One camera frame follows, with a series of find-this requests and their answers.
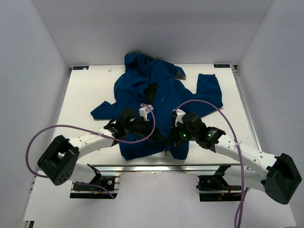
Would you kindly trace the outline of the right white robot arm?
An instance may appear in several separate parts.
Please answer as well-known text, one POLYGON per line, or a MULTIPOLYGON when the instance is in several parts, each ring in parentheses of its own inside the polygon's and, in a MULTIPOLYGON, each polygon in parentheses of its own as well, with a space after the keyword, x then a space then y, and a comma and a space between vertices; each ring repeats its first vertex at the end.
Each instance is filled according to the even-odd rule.
POLYGON ((237 144, 223 130, 207 127, 196 113, 185 113, 178 109, 172 112, 175 117, 171 129, 173 144, 193 141, 201 148, 230 157, 246 166, 222 164, 214 173, 214 182, 219 189, 228 186, 245 187, 264 192, 274 201, 286 205, 290 202, 302 177, 291 156, 280 156, 259 151, 245 144, 237 144))

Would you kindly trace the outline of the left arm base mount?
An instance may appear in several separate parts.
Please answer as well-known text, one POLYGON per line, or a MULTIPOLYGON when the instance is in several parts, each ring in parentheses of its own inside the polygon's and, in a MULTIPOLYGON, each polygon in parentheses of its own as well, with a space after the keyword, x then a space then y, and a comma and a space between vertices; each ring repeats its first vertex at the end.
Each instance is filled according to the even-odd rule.
POLYGON ((119 188, 119 175, 102 175, 98 187, 88 186, 88 184, 73 183, 70 198, 114 200, 118 194, 119 188))

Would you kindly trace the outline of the blue zip jacket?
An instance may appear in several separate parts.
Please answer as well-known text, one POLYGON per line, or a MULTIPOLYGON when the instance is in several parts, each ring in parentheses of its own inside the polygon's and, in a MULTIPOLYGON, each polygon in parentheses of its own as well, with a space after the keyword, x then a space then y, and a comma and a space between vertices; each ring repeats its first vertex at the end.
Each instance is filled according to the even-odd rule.
POLYGON ((178 147, 165 142, 174 119, 171 112, 186 101, 188 104, 182 106, 183 111, 194 112, 200 117, 221 108, 222 92, 216 76, 199 74, 196 93, 192 93, 176 79, 176 75, 185 74, 183 69, 169 62, 133 52, 125 55, 124 65, 125 73, 114 84, 116 102, 110 104, 104 101, 91 111, 92 117, 115 119, 126 107, 138 110, 142 103, 152 105, 156 119, 155 132, 160 133, 162 139, 137 144, 120 143, 121 155, 129 161, 168 150, 174 159, 186 159, 189 142, 178 147))

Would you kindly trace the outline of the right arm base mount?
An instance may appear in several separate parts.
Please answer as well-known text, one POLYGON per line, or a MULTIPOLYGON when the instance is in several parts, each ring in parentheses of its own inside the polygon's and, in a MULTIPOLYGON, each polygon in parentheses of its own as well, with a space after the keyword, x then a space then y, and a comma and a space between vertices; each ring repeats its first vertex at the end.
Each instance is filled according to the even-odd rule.
POLYGON ((223 164, 214 174, 198 175, 196 189, 200 202, 232 202, 241 200, 241 186, 228 185, 223 176, 231 165, 223 164))

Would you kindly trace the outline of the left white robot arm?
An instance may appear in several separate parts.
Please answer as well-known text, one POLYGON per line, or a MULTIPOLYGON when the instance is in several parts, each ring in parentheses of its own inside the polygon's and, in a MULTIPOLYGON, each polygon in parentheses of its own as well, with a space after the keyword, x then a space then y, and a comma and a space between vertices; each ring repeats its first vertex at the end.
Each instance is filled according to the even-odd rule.
POLYGON ((101 173, 91 164, 79 164, 83 156, 118 143, 137 144, 148 140, 156 127, 156 121, 148 124, 151 105, 142 104, 138 111, 125 108, 117 119, 111 120, 97 132, 68 139, 59 135, 53 139, 38 160, 38 167, 59 186, 68 181, 83 184, 94 190, 100 186, 101 173))

